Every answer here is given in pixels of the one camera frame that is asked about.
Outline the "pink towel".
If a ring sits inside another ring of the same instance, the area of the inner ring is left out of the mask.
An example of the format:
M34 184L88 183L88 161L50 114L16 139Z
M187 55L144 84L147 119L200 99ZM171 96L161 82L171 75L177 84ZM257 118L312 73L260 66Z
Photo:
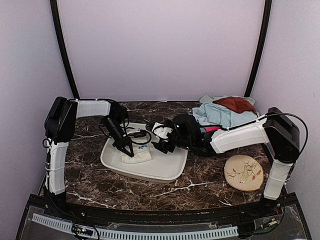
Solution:
M206 126L206 127L204 127L204 130L205 130L206 133L214 132L214 131L217 131L219 129L220 129L219 126Z

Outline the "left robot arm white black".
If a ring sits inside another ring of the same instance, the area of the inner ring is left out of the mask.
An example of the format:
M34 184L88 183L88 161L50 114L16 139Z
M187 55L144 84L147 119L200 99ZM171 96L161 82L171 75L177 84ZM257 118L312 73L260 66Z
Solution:
M44 122L47 148L45 195L65 198L65 161L69 142L75 134L76 120L102 117L102 124L113 139L112 146L129 157L134 156L133 142L123 125L129 115L127 109L112 99L67 99L58 96Z

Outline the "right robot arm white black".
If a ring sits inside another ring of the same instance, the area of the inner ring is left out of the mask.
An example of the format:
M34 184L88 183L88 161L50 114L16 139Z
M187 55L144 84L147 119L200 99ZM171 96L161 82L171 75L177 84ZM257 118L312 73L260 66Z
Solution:
M272 107L267 114L247 123L202 132L195 117L184 113L163 123L156 122L150 132L159 139L153 146L164 154L181 148L196 156L213 157L246 146L270 144L274 152L273 163L264 188L264 199L255 205L255 213L266 217L274 210L274 201L279 198L301 154L300 130L290 117L289 113Z

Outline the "white plastic basin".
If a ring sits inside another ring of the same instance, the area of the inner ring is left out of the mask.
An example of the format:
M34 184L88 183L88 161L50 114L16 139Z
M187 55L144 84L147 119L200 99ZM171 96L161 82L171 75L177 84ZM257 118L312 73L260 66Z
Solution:
M149 143L145 148L150 153L150 159L144 162L125 163L124 159L132 160L123 152L113 147L114 140L109 138L100 155L101 163L111 171L134 179L171 183L183 172L188 151L176 148L173 153L162 153Z

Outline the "white embroidered towel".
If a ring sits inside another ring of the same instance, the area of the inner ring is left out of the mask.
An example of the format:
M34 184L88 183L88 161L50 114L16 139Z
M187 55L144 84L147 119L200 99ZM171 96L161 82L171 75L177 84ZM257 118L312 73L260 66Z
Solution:
M138 164L144 163L152 160L150 148L147 144L144 145L134 145L133 146L134 156L130 157L123 152L121 152L121 162L124 164Z

